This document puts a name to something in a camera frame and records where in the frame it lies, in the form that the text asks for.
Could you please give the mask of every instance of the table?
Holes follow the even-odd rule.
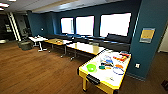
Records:
[[[111,67],[111,69],[99,69],[99,66],[101,66],[102,59],[105,56],[111,57],[111,60],[113,61],[113,65],[122,65],[123,68],[118,67]],[[108,94],[113,94],[114,90],[119,90],[122,80],[124,78],[127,66],[129,64],[129,61],[131,59],[131,55],[129,54],[129,57],[124,61],[121,62],[114,58],[114,56],[121,56],[119,52],[113,52],[112,50],[104,50],[99,55],[97,55],[95,58],[91,59],[90,61],[86,62],[82,66],[78,68],[78,74],[83,78],[83,90],[87,90],[87,81],[90,81],[88,79],[88,76],[91,78],[96,78],[99,80],[99,84],[96,85],[96,87],[100,88],[104,92]],[[96,71],[89,72],[87,69],[88,64],[95,64],[96,65]]]
[[[103,51],[105,49],[104,47],[89,45],[89,44],[80,43],[80,42],[67,45],[67,47],[75,49],[74,50],[75,55],[74,55],[74,57],[71,58],[71,60],[76,57],[76,54],[77,54],[76,50],[90,53],[93,55],[97,55],[98,53],[100,53],[101,51]]]
[[[62,40],[62,39],[50,39],[50,40],[45,40],[44,42],[48,42],[52,44],[52,49],[54,48],[53,45],[65,45],[65,53],[63,55],[61,55],[61,57],[63,57],[64,55],[66,55],[66,44],[71,43],[72,41],[69,40]]]
[[[38,36],[38,37],[29,37],[29,39],[31,39],[35,43],[35,45],[33,45],[33,46],[39,46],[40,47],[40,50],[38,50],[39,52],[47,50],[47,49],[43,49],[42,45],[41,45],[41,41],[48,40],[47,38]]]

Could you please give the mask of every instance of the floor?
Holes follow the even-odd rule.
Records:
[[[70,61],[61,50],[21,50],[17,42],[0,44],[0,94],[106,94],[88,83],[82,90],[77,68],[88,58]],[[119,94],[168,94],[160,85],[168,80],[168,53],[156,53],[146,81],[125,76]]]

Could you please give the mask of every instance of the window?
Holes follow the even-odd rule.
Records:
[[[108,33],[127,36],[131,13],[101,16],[100,36]]]
[[[62,33],[74,34],[73,18],[61,19]]]
[[[93,28],[94,28],[94,16],[76,18],[77,34],[93,36]]]

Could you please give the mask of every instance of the outlet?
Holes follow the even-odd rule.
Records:
[[[135,65],[135,67],[139,69],[139,67],[140,67],[140,64],[136,64],[136,65]]]

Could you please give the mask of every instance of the white wall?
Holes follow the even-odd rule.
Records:
[[[161,42],[161,45],[159,47],[159,51],[158,52],[168,52],[168,26],[166,29],[166,32],[164,34],[163,40]]]
[[[22,35],[22,36],[26,36],[27,34],[25,34],[25,33],[23,32],[23,29],[26,28],[26,24],[25,24],[23,15],[15,15],[15,19],[16,19],[18,25],[19,25],[19,26],[18,26],[18,29],[19,29],[21,35]]]

